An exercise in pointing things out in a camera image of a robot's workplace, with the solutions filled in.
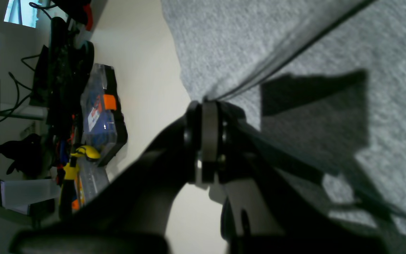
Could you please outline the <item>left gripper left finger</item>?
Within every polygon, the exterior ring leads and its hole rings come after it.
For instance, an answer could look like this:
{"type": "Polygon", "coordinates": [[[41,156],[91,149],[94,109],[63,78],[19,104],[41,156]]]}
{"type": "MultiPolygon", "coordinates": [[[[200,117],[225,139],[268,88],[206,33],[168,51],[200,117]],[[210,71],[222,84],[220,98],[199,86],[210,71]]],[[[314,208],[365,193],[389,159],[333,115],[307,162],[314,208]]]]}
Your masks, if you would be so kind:
{"type": "Polygon", "coordinates": [[[196,182],[201,104],[167,126],[95,199],[52,226],[18,233],[13,254],[167,254],[171,206],[196,182]]]}

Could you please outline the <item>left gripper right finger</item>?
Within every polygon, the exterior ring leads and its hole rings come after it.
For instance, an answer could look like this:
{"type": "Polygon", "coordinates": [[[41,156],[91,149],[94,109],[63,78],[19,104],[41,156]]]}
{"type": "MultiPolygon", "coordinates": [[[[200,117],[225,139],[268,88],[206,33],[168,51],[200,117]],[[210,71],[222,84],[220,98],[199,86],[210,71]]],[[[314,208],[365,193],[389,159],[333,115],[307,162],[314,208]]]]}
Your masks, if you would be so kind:
{"type": "Polygon", "coordinates": [[[201,182],[219,182],[227,195],[221,234],[231,254],[386,254],[375,235],[349,231],[311,206],[266,161],[228,103],[201,105],[201,182]]]}

